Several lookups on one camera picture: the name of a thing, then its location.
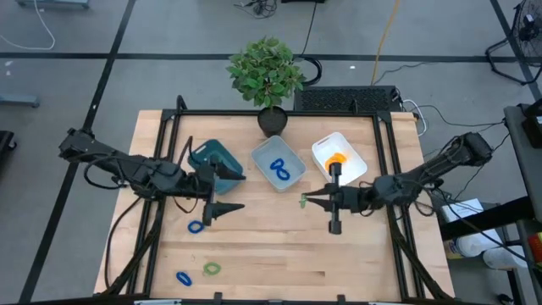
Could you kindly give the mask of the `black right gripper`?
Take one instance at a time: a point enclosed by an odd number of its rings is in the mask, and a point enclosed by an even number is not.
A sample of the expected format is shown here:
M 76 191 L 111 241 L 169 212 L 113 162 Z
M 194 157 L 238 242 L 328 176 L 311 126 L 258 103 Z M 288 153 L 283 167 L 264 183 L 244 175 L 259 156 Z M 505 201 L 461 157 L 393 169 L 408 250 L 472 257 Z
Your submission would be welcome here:
M 319 189 L 316 191 L 305 192 L 304 197 L 329 195 L 329 199 L 307 198 L 307 202 L 317 204 L 325 212 L 331 212 L 329 221 L 329 232 L 333 235 L 342 233 L 342 224 L 340 221 L 340 210 L 349 210 L 352 214 L 361 214 L 368 217 L 373 214 L 374 206 L 368 200 L 368 188 L 340 186 L 340 176 L 342 174 L 342 164 L 335 162 L 329 166 L 329 173 L 332 178 L 330 189 Z

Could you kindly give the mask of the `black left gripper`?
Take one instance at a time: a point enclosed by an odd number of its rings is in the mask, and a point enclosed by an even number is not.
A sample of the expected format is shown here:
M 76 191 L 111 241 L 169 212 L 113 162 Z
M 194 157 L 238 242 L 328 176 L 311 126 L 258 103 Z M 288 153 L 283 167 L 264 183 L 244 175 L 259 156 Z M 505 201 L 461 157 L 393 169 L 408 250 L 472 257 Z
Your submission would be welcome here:
M 245 207 L 241 203 L 216 202 L 213 203 L 215 174 L 221 180 L 245 180 L 243 174 L 230 169 L 223 163 L 215 164 L 208 160 L 201 164 L 194 172 L 189 173 L 187 178 L 186 198 L 203 200 L 202 222 L 205 226 L 210 226 L 212 219 L 234 212 Z

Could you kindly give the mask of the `teal plastic bin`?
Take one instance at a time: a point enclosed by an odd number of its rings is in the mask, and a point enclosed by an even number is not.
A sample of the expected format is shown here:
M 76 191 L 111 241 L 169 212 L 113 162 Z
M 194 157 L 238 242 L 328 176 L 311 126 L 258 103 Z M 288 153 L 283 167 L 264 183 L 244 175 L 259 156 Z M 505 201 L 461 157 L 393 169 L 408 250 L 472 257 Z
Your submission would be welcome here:
M 218 159 L 223 162 L 225 166 L 238 174 L 243 173 L 243 167 L 238 160 L 226 147 L 222 145 L 220 141 L 216 139 L 205 141 L 201 146 L 196 148 L 192 152 L 191 158 L 188 160 L 188 164 L 193 169 L 197 169 L 200 164 L 205 163 L 212 156 L 218 157 Z M 232 191 L 240 183 L 240 180 L 216 180 L 215 191 L 218 195 L 224 195 L 227 192 Z

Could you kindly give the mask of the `white plastic bin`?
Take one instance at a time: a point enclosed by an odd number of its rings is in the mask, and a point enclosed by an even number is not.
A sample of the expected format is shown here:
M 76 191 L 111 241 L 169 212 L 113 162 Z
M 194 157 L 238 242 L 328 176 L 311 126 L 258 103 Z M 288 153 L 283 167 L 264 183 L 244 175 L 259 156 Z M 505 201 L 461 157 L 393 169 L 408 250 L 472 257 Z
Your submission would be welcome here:
M 350 142 L 341 133 L 334 132 L 312 145 L 312 160 L 328 182 L 331 182 L 332 178 L 325 170 L 325 163 L 334 153 L 342 153 L 347 157 L 347 161 L 342 164 L 341 186 L 353 182 L 367 172 L 367 164 Z

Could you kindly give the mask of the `grey plastic bin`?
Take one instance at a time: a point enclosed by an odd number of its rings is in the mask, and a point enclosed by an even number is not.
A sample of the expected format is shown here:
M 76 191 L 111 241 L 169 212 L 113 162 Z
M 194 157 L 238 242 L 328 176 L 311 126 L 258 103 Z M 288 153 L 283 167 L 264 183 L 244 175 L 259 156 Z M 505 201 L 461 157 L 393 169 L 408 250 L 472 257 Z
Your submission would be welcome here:
M 263 176 L 277 192 L 285 192 L 299 181 L 307 171 L 307 166 L 300 157 L 287 145 L 280 136 L 271 136 L 251 152 L 252 160 Z M 270 169 L 270 164 L 277 158 L 285 162 L 283 169 L 290 173 L 289 180 L 280 180 L 276 170 Z

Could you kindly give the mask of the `black plant pot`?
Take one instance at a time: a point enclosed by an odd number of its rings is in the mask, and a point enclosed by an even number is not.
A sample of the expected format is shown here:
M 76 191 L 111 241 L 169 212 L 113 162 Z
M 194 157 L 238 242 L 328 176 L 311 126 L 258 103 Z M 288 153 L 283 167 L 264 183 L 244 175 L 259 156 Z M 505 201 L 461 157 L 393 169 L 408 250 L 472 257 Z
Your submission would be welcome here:
M 264 108 L 257 115 L 257 123 L 266 137 L 279 136 L 287 121 L 287 113 L 277 106 Z

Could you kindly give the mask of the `green leafy plant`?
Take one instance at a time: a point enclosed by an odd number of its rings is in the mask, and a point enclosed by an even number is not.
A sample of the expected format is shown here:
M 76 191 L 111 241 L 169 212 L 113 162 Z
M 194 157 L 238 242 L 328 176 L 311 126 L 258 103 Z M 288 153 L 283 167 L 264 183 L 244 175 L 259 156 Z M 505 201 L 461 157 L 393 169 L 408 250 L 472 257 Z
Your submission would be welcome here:
M 248 42 L 244 50 L 231 55 L 229 60 L 226 70 L 232 88 L 255 107 L 280 106 L 296 89 L 302 90 L 306 80 L 294 63 L 293 52 L 276 37 Z

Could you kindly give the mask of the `white paper box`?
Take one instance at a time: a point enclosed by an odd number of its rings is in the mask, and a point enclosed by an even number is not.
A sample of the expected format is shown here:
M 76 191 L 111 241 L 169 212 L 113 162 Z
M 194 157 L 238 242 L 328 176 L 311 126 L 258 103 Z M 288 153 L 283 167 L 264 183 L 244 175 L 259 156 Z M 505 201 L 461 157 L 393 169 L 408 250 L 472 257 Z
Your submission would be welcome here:
M 459 203 L 444 204 L 441 211 L 445 222 L 448 223 L 481 213 L 484 208 L 478 199 L 470 199 Z

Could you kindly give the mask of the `white paper towel roll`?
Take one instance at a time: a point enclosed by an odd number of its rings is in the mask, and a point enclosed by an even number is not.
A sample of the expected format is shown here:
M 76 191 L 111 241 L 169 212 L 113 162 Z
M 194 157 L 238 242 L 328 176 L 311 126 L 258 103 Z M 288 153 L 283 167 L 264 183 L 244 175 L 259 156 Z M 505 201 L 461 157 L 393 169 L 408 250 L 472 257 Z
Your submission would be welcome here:
M 499 247 L 503 243 L 495 230 L 471 234 L 456 239 L 456 249 L 464 258 L 477 257 L 482 252 Z

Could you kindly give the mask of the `dark side table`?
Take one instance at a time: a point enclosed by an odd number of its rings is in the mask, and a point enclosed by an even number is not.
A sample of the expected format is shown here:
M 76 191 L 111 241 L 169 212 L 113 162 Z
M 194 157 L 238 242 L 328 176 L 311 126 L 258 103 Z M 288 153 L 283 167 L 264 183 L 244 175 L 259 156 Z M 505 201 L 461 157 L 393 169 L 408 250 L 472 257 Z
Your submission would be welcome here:
M 534 215 L 542 222 L 542 148 L 532 147 L 522 126 L 525 117 L 519 107 L 504 108 L 504 115 Z

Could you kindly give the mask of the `black device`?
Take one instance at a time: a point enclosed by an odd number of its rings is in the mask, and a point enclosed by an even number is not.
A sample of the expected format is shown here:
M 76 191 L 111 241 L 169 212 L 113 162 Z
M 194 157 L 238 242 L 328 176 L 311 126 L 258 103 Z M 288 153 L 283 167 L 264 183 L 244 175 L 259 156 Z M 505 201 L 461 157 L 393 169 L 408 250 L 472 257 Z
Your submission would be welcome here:
M 522 122 L 524 132 L 534 148 L 542 148 L 542 98 L 531 105 L 521 104 L 525 120 Z

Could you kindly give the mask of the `black floor object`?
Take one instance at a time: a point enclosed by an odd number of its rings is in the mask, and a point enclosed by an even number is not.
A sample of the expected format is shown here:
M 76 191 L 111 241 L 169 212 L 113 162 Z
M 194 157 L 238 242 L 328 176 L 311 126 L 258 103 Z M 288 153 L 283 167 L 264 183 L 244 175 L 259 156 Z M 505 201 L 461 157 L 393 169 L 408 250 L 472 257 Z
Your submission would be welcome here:
M 14 133 L 8 130 L 0 130 L 0 156 L 13 151 L 17 147 Z

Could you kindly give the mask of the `grey floor bar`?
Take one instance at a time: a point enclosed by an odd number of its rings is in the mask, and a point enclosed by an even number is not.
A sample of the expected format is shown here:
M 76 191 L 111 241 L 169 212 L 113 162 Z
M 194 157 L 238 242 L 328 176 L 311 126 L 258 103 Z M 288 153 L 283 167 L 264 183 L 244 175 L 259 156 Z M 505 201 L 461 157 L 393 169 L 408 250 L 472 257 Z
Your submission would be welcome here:
M 89 9 L 89 0 L 14 0 L 20 7 L 24 7 L 27 4 L 36 6 L 40 5 L 71 5 L 79 6 L 83 9 Z
M 33 95 L 0 93 L 0 105 L 39 108 L 40 102 L 38 97 Z

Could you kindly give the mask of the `black floor fan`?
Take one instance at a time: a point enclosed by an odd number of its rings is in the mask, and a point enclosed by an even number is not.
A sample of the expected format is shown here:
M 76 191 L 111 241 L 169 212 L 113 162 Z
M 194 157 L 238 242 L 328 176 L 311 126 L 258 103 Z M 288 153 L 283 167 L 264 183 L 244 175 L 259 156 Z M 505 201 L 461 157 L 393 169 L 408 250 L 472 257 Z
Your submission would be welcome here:
M 509 45 L 520 64 L 537 68 L 532 80 L 521 80 L 496 67 L 492 53 Z M 521 86 L 530 85 L 542 75 L 542 0 L 521 0 L 514 7 L 512 25 L 505 31 L 505 38 L 485 50 L 491 70 Z

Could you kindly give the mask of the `black shelf rail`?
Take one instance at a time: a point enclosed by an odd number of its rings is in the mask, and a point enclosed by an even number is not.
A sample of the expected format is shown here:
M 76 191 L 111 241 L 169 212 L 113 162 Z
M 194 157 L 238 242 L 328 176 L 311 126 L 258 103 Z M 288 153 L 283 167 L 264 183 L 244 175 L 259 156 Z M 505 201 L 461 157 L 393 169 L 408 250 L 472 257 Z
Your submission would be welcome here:
M 458 218 L 440 227 L 443 241 L 496 229 L 522 220 L 542 223 L 542 197 L 520 197 L 481 213 Z

